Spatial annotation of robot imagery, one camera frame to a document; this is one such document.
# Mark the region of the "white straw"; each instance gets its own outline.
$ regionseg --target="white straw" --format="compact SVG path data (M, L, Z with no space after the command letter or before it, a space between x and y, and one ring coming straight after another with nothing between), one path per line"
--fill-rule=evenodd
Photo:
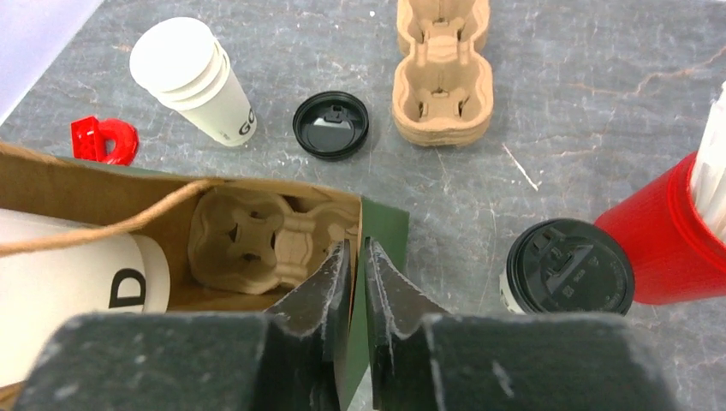
M726 242L726 82L721 88L709 111L690 186L705 225Z

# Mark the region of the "stacked paper cups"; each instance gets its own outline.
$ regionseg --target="stacked paper cups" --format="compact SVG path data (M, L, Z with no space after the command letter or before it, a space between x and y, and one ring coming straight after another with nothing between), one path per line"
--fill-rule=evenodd
M159 103L225 146L244 144L257 129L227 52L199 20L176 17L149 29L131 51L130 68Z

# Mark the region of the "paper bag handle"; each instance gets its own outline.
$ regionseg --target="paper bag handle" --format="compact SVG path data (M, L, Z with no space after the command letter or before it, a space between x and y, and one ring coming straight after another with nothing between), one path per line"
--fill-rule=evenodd
M209 188L222 184L222 180L196 180L182 188L167 194L160 201L136 214L135 216L104 227L94 229L75 229L67 233L47 235L28 241L9 242L0 244L0 258L19 253L33 253L36 251L55 250L79 246L89 242L103 240L113 235L119 235L144 228L151 221L164 215L168 210L189 200L193 196Z

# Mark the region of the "white paper cup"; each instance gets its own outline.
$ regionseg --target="white paper cup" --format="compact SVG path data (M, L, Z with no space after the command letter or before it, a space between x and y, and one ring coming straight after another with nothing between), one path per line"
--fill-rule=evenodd
M187 98L193 98L198 94L203 94L223 70L224 51L216 40L214 40L213 49L214 52L212 53L209 64L196 79L170 92L155 92L152 90L149 92L159 101L167 102L181 101Z
M0 243L88 227L0 209ZM0 387L25 379L46 340L75 315L164 312L169 282L164 252L143 235L0 258Z
M205 71L214 53L214 35L190 17L175 17L144 33L131 50L134 80L152 92L184 87Z
M223 66L215 80L192 98L179 101L159 99L200 130L225 146L240 146L257 130L252 106L223 52Z
M227 52L203 22L162 21L131 51L131 75L159 103L225 146L252 138L257 119Z
M512 294L512 288L509 287L507 269L504 269L502 274L499 274L499 299L510 313L526 314L519 302L517 302L515 295Z

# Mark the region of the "red plastic object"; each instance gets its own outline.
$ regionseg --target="red plastic object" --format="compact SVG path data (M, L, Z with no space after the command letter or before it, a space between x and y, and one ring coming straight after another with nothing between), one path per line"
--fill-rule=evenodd
M100 163L129 165L139 149L139 135L136 128L115 118L99 121L89 116L70 123L73 157ZM115 146L106 153L106 141Z
M670 304L726 295L726 247L693 205L696 153L595 222L633 266L637 302Z

